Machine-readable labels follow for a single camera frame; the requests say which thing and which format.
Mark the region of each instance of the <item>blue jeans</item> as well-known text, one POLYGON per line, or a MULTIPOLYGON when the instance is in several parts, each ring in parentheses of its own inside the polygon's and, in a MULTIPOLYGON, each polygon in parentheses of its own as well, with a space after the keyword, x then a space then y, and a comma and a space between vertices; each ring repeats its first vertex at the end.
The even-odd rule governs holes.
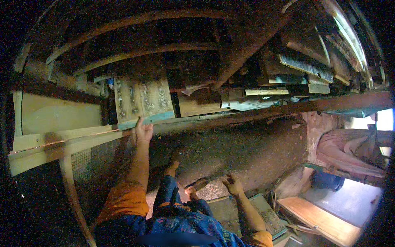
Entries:
MULTIPOLYGON (((153 215, 155 215, 155 213, 159 209, 159 206, 162 203, 170 202, 173 191, 177 188, 178 188, 177 183, 172 176, 166 175, 162 178, 162 180, 160 181, 159 190, 156 195, 155 202, 154 202, 153 215)), ((198 201, 194 201, 194 202, 182 203, 180 194, 177 192, 176 197, 175 197, 175 202, 190 207, 192 211, 199 210, 203 214, 213 217, 213 213, 212 213, 209 205, 203 199, 199 199, 198 201)))

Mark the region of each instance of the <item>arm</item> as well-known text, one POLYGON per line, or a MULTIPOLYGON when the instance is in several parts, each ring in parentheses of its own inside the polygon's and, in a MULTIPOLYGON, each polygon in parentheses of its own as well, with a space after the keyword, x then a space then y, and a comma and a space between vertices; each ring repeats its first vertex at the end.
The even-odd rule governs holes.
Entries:
POLYGON ((126 181, 138 183, 147 190, 149 177, 149 143, 152 138, 154 126, 152 124, 143 125, 143 118, 140 117, 133 130, 132 137, 136 143, 136 150, 129 161, 129 172, 126 181))
POLYGON ((244 194, 240 181, 228 175, 223 184, 236 199, 240 228, 245 243, 260 247, 273 246, 272 236, 266 230, 265 221, 244 194))

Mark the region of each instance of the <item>dirt floor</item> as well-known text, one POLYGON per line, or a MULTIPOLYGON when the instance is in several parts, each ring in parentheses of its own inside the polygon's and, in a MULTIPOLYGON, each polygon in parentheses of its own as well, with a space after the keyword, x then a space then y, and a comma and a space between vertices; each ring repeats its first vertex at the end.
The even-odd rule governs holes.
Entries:
POLYGON ((307 131, 301 117, 260 121, 206 132, 154 136, 150 147, 150 182, 147 201, 153 206, 160 177, 172 150, 185 146, 176 180, 181 200, 183 187, 201 177, 210 183, 197 194, 211 200, 227 196, 222 180, 227 173, 241 179, 247 196, 265 192, 277 178, 302 164, 306 156, 307 131))

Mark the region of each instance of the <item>man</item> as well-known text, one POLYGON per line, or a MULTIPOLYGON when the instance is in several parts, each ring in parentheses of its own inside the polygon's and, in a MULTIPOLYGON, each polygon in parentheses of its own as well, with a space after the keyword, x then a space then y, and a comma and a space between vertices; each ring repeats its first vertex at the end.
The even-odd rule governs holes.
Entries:
POLYGON ((237 179, 228 175, 223 181, 229 193, 236 199, 242 240, 236 234, 223 229, 212 217, 204 200, 196 195, 196 189, 204 186, 200 180, 186 188, 190 202, 181 204, 174 176, 181 158, 172 155, 170 166, 165 170, 158 195, 155 199, 153 217, 146 220, 148 205, 145 200, 149 177, 149 143, 153 125, 143 125, 140 118, 134 129, 135 154, 129 164, 125 180, 111 189, 107 201, 97 219, 95 238, 98 246, 135 246, 135 238, 155 233, 189 232, 214 236, 217 242, 210 246, 273 246, 272 236, 265 222, 254 209, 237 179))

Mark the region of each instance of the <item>hand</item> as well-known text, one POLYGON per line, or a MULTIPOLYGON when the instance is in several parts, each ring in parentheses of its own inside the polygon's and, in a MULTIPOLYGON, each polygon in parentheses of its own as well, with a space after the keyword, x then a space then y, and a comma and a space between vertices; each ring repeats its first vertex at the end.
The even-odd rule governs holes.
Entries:
POLYGON ((135 127, 135 136, 136 136, 136 143, 139 142, 150 142, 152 138, 152 134, 154 132, 154 125, 153 124, 143 124, 144 118, 140 117, 137 121, 135 127))
POLYGON ((234 178, 231 174, 227 174, 227 178, 222 181, 222 183, 228 189, 229 194, 234 197, 239 197, 244 194, 243 186, 241 185, 240 180, 234 178))

